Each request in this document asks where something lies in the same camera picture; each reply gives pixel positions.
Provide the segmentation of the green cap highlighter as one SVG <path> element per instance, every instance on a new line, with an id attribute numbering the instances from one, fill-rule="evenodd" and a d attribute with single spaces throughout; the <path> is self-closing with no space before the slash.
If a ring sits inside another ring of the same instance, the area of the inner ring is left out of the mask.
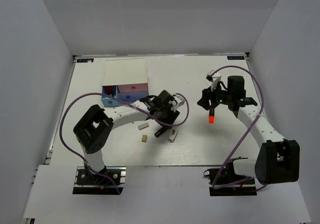
<path id="1" fill-rule="evenodd" d="M 166 127 L 162 127 L 160 128 L 155 134 L 154 136 L 156 138 L 160 137 L 162 134 L 164 134 L 168 129 Z"/>

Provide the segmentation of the pink white mini stapler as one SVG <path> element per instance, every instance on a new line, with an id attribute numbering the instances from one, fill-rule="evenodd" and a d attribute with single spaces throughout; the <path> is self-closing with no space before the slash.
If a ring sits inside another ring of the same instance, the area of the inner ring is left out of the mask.
<path id="1" fill-rule="evenodd" d="M 178 134 L 178 131 L 175 130 L 175 129 L 171 129 L 170 130 L 170 133 L 169 133 L 169 136 L 168 136 L 168 141 L 170 143 L 173 143 L 177 137 L 177 134 Z"/>

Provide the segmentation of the orange cap highlighter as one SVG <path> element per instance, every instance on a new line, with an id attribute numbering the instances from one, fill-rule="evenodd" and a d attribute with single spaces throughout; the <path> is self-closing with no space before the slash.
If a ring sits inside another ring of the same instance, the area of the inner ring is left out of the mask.
<path id="1" fill-rule="evenodd" d="M 216 104 L 211 104 L 209 108 L 209 116 L 208 116 L 208 122 L 210 124 L 213 124 L 215 122 L 215 108 Z"/>

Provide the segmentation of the pink drawer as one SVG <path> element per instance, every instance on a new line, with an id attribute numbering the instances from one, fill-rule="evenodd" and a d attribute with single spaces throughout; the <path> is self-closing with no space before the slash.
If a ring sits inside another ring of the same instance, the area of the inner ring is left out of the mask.
<path id="1" fill-rule="evenodd" d="M 118 85 L 120 93 L 148 92 L 148 83 Z"/>

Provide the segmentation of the small blue drawer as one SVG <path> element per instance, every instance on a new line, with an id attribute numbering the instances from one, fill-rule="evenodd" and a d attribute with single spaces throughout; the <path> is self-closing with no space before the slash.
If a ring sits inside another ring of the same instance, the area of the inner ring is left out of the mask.
<path id="1" fill-rule="evenodd" d="M 113 96 L 107 94 L 107 87 L 113 88 Z M 117 98 L 117 94 L 119 93 L 118 87 L 116 85 L 102 86 L 102 93 L 103 96 L 101 96 L 101 101 L 105 107 L 117 107 L 120 105 L 118 100 L 113 99 L 113 97 Z"/>

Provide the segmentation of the pink cap highlighter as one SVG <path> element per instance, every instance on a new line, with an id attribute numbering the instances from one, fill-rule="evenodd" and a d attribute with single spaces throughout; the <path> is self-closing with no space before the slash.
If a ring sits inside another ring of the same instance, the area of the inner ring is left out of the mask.
<path id="1" fill-rule="evenodd" d="M 112 87 L 107 87 L 106 88 L 106 93 L 110 96 L 114 96 L 114 93 L 113 93 L 113 88 Z"/>

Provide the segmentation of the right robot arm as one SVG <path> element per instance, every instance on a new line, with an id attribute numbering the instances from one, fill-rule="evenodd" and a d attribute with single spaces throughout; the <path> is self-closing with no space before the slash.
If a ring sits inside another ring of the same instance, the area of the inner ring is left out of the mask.
<path id="1" fill-rule="evenodd" d="M 211 86 L 203 89 L 197 104 L 209 111 L 209 122 L 215 120 L 215 108 L 226 105 L 242 122 L 259 147 L 257 158 L 230 159 L 223 169 L 223 175 L 231 183 L 238 183 L 243 177 L 256 178 L 260 184 L 296 182 L 300 170 L 300 146 L 295 140 L 288 140 L 279 134 L 260 113 L 257 102 L 246 96 L 245 80 L 242 76 L 229 76 L 226 90 L 221 75 L 208 74 Z"/>

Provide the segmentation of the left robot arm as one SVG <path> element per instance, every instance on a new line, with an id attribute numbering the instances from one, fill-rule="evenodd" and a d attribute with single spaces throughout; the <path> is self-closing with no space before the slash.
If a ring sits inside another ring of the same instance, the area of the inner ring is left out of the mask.
<path id="1" fill-rule="evenodd" d="M 176 94 L 163 90 L 158 96 L 144 97 L 131 107 L 122 105 L 115 108 L 102 108 L 92 105 L 73 128 L 77 141 L 83 150 L 89 170 L 88 176 L 94 183 L 105 179 L 105 164 L 102 148 L 112 130 L 137 121 L 156 119 L 161 122 L 161 129 L 155 134 L 160 136 L 175 122 L 180 112 L 178 108 L 185 100 Z"/>

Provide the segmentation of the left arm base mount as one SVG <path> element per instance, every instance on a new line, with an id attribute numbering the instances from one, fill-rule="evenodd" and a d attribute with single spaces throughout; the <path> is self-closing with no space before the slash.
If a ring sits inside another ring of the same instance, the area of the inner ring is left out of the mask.
<path id="1" fill-rule="evenodd" d="M 103 177 L 81 166 L 77 168 L 73 194 L 78 195 L 120 195 L 126 180 L 126 167 L 107 167 Z"/>

